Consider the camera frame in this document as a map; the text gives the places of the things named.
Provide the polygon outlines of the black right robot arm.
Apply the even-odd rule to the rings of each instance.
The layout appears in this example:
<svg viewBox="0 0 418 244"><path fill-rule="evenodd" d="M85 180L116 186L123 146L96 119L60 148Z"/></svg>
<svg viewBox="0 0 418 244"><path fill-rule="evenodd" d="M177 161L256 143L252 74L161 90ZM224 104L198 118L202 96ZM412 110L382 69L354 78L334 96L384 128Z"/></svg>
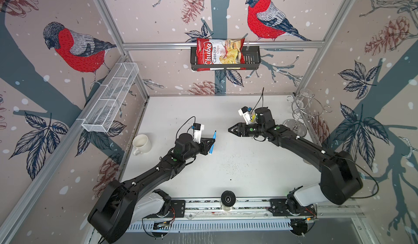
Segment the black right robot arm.
<svg viewBox="0 0 418 244"><path fill-rule="evenodd" d="M316 203L330 201L342 205L363 187L356 163L350 154L345 151L326 151L290 128L276 124L267 107L255 110L255 123L237 123L228 132L238 137L262 136L268 142L298 155L321 172L318 184L295 188L287 195L286 209L294 216Z"/></svg>

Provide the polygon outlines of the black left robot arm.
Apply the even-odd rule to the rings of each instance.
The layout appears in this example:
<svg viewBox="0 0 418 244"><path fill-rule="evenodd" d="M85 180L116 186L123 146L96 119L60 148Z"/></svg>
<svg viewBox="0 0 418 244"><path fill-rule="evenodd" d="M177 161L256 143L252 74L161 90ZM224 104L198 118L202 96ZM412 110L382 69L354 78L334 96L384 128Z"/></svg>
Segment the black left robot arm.
<svg viewBox="0 0 418 244"><path fill-rule="evenodd" d="M88 216L88 222L109 244L116 242L132 223L135 207L140 199L160 184L173 179L187 165L187 160L197 155L208 155L214 138L193 141L188 133L175 140L175 146L160 162L143 174L124 182L114 180L102 192Z"/></svg>

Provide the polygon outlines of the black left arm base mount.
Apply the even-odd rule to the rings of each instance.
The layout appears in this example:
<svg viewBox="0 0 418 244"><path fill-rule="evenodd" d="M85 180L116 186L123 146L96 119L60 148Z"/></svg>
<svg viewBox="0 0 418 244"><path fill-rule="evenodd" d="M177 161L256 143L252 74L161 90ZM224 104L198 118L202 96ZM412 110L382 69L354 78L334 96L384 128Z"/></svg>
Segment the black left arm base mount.
<svg viewBox="0 0 418 244"><path fill-rule="evenodd" d="M164 205L162 210L157 214L151 214L146 219L165 219L173 217L184 218L186 210L186 201L182 199L171 200L170 204Z"/></svg>

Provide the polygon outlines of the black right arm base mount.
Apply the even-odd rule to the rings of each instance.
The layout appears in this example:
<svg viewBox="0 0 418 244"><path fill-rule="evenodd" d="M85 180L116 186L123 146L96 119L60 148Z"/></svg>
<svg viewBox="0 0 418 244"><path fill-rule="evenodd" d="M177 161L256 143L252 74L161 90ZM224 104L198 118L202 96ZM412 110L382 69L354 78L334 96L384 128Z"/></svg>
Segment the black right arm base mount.
<svg viewBox="0 0 418 244"><path fill-rule="evenodd" d="M295 200L287 198L270 199L270 207L267 209L273 216L317 216L314 205L303 207Z"/></svg>

